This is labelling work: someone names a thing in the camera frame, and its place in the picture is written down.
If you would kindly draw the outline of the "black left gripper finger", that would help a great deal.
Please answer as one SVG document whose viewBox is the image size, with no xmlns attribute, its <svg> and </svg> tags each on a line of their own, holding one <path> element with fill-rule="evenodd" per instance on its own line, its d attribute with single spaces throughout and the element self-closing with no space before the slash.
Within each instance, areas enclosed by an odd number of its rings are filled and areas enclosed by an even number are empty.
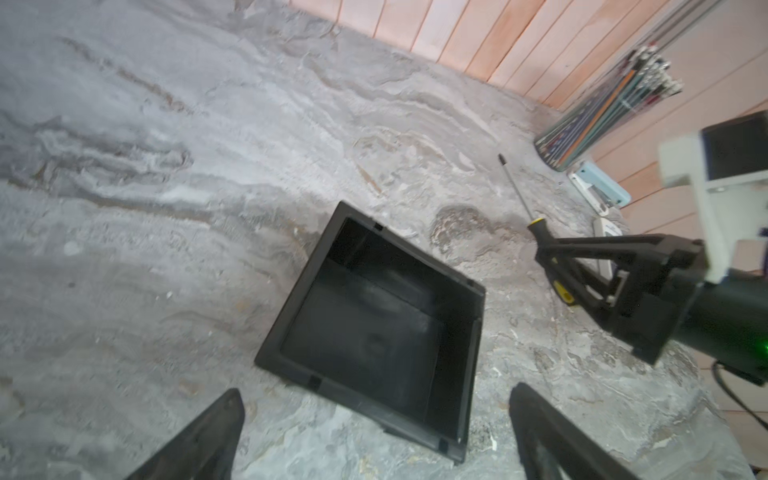
<svg viewBox="0 0 768 480">
<path fill-rule="evenodd" d="M 231 479 L 245 408 L 226 390 L 127 479 Z"/>
</svg>

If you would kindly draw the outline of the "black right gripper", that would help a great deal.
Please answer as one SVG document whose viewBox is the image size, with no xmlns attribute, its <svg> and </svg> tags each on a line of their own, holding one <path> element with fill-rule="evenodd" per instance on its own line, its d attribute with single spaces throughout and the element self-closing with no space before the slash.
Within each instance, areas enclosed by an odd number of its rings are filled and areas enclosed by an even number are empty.
<svg viewBox="0 0 768 480">
<path fill-rule="evenodd" d="M 537 263 L 558 298 L 653 365 L 690 310 L 708 268 L 705 242 L 675 235 L 556 238 L 535 233 Z M 585 259 L 611 260 L 627 272 L 602 276 Z M 528 479 L 634 479 L 636 476 L 520 382 L 509 398 L 518 455 Z"/>
</svg>

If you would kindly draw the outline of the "yellow black screwdriver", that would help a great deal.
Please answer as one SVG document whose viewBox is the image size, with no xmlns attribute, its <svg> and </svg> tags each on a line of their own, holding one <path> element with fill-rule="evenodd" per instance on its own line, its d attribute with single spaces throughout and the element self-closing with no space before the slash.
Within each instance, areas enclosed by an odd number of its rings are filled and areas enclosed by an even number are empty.
<svg viewBox="0 0 768 480">
<path fill-rule="evenodd" d="M 551 234 L 547 230 L 546 221 L 537 215 L 534 214 L 533 209 L 530 207 L 529 203 L 525 200 L 525 197 L 523 196 L 520 188 L 518 187 L 518 184 L 512 177 L 511 173 L 508 170 L 508 162 L 503 154 L 498 154 L 498 160 L 500 165 L 502 166 L 502 169 L 509 180 L 510 184 L 512 185 L 512 188 L 514 189 L 516 195 L 518 196 L 520 202 L 522 203 L 524 210 L 526 214 L 529 217 L 530 223 L 528 225 L 528 230 L 534 235 L 534 238 L 537 242 L 537 246 L 540 246 L 540 244 L 545 241 L 547 238 L 551 236 Z M 536 254 L 535 257 L 537 263 L 544 269 L 546 278 L 550 284 L 550 286 L 553 288 L 553 290 L 557 293 L 557 296 L 559 299 L 568 307 L 573 307 L 577 304 L 575 298 L 573 295 L 556 279 L 554 276 L 554 273 L 550 270 L 549 267 L 547 267 L 539 258 L 539 254 Z"/>
</svg>

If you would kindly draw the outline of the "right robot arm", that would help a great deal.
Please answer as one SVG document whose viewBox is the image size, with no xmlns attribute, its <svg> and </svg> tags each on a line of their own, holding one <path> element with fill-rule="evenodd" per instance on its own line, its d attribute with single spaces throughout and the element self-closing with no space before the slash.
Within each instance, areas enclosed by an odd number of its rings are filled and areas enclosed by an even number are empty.
<svg viewBox="0 0 768 480">
<path fill-rule="evenodd" d="M 535 259 L 560 299 L 653 365 L 670 341 L 758 386 L 767 381 L 767 281 L 729 271 L 706 280 L 701 240 L 651 234 L 557 238 L 544 220 L 528 227 Z M 509 416 L 529 479 L 631 479 L 575 424 L 525 383 L 510 393 Z"/>
</svg>

